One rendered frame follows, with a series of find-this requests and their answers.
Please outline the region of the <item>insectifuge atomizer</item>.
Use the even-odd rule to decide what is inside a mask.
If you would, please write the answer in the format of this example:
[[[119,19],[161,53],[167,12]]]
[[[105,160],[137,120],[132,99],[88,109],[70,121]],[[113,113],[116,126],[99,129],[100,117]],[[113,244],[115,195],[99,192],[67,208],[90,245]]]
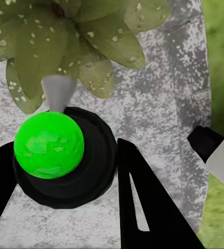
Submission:
[[[49,111],[27,119],[14,140],[15,179],[25,195],[53,209],[74,209],[100,198],[117,172],[117,141],[97,114],[68,107],[70,79],[41,81]]]

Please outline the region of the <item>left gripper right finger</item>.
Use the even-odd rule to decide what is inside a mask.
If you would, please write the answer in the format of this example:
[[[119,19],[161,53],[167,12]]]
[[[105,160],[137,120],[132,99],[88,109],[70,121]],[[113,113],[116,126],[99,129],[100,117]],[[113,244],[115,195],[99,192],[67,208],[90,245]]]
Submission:
[[[118,138],[117,157],[121,249],[204,249],[139,149]],[[150,231],[138,229],[129,173]]]

